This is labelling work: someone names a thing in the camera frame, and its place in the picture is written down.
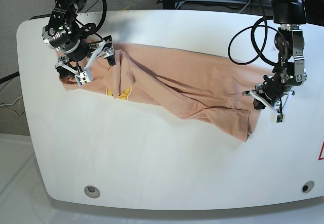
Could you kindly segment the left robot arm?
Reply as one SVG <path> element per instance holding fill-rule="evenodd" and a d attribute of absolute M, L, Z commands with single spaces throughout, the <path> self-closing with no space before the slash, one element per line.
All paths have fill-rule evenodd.
<path fill-rule="evenodd" d="M 273 67 L 273 76 L 265 75 L 262 84 L 257 84 L 253 90 L 245 91 L 243 95 L 254 98 L 256 110 L 268 107 L 278 118 L 282 118 L 287 104 L 282 98 L 289 98 L 294 93 L 292 88 L 301 86 L 307 79 L 303 55 L 304 38 L 300 29 L 300 25 L 306 24 L 306 12 L 304 0 L 271 0 L 271 6 L 272 16 L 266 16 L 263 12 L 262 18 L 249 29 L 256 57 Z M 269 28 L 268 20 L 280 25 L 274 38 L 275 47 L 279 51 L 276 63 L 263 55 L 265 46 L 258 48 L 254 36 L 261 22 L 264 22 L 265 29 Z"/>

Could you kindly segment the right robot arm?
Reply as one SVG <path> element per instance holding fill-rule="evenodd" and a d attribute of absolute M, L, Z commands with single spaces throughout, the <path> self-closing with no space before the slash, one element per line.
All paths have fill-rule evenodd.
<path fill-rule="evenodd" d="M 77 19 L 87 0 L 55 0 L 48 24 L 43 28 L 42 39 L 59 53 L 55 68 L 61 79 L 74 78 L 79 85 L 90 83 L 90 67 L 97 58 L 115 65 L 115 51 L 111 36 L 98 34 L 105 22 L 107 2 L 102 0 L 103 12 L 98 24 L 83 24 Z"/>

